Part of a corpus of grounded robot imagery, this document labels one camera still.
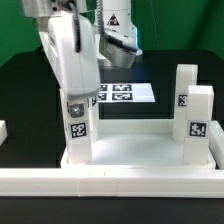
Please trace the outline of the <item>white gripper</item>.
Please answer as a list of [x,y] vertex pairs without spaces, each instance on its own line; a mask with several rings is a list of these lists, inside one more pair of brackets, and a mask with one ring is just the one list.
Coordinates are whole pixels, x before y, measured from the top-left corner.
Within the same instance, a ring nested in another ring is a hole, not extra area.
[[48,20],[46,32],[39,32],[47,59],[67,101],[68,113],[80,118],[88,112],[87,97],[98,94],[100,74],[96,55],[95,36],[91,23],[79,15],[81,50],[76,52],[74,17],[62,11]]

